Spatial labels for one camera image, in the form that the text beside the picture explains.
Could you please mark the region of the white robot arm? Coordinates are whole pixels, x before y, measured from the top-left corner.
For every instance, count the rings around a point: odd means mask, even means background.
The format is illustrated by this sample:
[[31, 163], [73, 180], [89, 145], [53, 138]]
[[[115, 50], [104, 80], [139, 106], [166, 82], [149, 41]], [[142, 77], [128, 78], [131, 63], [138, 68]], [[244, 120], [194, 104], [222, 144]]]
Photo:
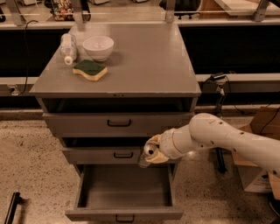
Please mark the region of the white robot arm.
[[267, 172], [280, 177], [280, 141], [237, 129], [215, 115], [200, 113], [177, 129], [150, 138], [142, 160], [161, 164], [190, 151], [222, 148], [236, 152]]

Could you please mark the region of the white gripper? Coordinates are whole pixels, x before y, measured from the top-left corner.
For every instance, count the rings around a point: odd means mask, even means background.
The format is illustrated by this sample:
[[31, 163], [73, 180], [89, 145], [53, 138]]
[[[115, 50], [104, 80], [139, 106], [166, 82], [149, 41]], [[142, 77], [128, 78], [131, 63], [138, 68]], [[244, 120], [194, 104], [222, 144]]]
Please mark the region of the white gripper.
[[159, 152], [154, 153], [145, 159], [151, 164], [162, 164], [169, 159], [177, 159], [179, 157], [178, 151], [173, 142], [173, 133], [175, 129], [169, 129], [163, 134], [157, 134], [151, 137], [146, 144], [159, 145]]

